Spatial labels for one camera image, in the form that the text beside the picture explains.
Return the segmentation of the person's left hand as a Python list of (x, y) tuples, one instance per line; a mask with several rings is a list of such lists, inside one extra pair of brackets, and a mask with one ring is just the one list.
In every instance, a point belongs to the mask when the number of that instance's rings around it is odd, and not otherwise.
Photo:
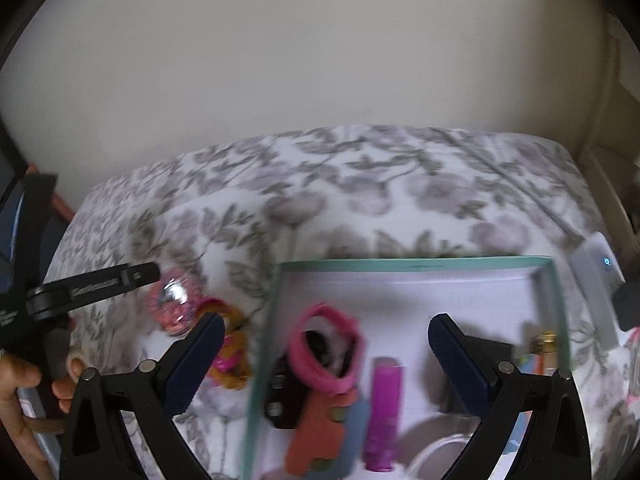
[[(58, 407), (67, 414), (72, 406), (76, 380), (87, 367), (82, 359), (75, 358), (67, 364), (69, 375), (52, 384), (52, 392), (58, 399)], [(37, 387), (41, 373), (35, 365), (6, 353), (1, 356), (1, 422), (17, 451), (37, 479), (53, 479), (53, 471), (40, 450), (34, 433), (29, 428), (18, 402), (18, 388)]]

